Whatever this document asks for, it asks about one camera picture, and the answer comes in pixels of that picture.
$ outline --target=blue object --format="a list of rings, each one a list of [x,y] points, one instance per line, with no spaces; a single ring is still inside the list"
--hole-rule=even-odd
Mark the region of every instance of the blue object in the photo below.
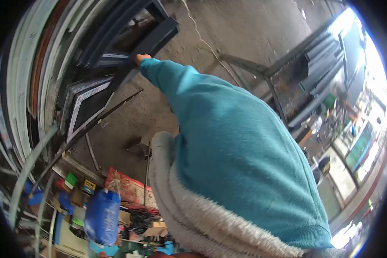
[[[118,233],[120,198],[113,191],[102,189],[88,201],[84,217],[84,232],[89,239],[104,246],[112,246]]]
[[[143,59],[140,71],[178,119],[181,183],[288,245],[333,247],[304,153],[278,115],[248,91],[191,66]]]
[[[54,227],[54,243],[59,244],[60,242],[60,230],[62,226],[63,214],[57,213],[56,226]]]
[[[156,249],[158,252],[162,252],[167,255],[173,255],[173,242],[172,241],[166,241],[165,247],[158,247]]]
[[[33,188],[33,184],[30,180],[26,180],[24,183],[24,192],[25,193],[30,193]],[[43,199],[43,195],[45,192],[43,190],[39,190],[36,188],[36,190],[33,192],[33,198],[29,199],[29,205],[33,206],[36,204],[39,204],[41,200]]]
[[[68,195],[66,192],[62,191],[59,194],[59,203],[60,207],[67,211],[67,215],[72,215],[75,212],[75,207],[72,203],[70,203],[70,195]]]

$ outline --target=hand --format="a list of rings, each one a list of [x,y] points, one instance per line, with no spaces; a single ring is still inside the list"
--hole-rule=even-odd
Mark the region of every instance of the hand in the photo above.
[[[141,61],[145,58],[152,58],[152,57],[148,54],[137,54],[135,57],[135,63],[139,66]]]

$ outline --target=fleece-lined hood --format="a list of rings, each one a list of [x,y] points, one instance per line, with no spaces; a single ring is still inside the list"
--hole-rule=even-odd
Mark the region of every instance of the fleece-lined hood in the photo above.
[[[210,258],[336,258],[334,248],[307,250],[290,246],[251,221],[184,187],[178,178],[174,138],[167,132],[152,139],[149,181],[171,234],[189,250]]]

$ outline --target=sleeve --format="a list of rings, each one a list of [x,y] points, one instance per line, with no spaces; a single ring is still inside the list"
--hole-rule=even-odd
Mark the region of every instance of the sleeve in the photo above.
[[[170,60],[146,58],[140,63],[140,70],[166,96],[181,127],[188,120],[196,119],[209,111],[215,102],[222,101],[215,98],[217,92],[240,89],[213,75],[200,74],[192,66]]]

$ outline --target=cardboard box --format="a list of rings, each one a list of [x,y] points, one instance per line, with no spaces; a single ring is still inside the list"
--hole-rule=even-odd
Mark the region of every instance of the cardboard box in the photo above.
[[[168,234],[168,229],[165,227],[150,227],[144,233],[144,237],[148,236],[161,236],[164,237]]]
[[[70,202],[77,207],[82,207],[83,206],[83,198],[84,194],[80,190],[79,187],[75,187],[72,192],[72,198]]]
[[[152,227],[166,227],[166,224],[163,221],[160,221],[160,222],[154,221],[152,222]]]
[[[130,213],[123,210],[119,210],[118,223],[127,227],[130,226],[130,223],[131,223]]]

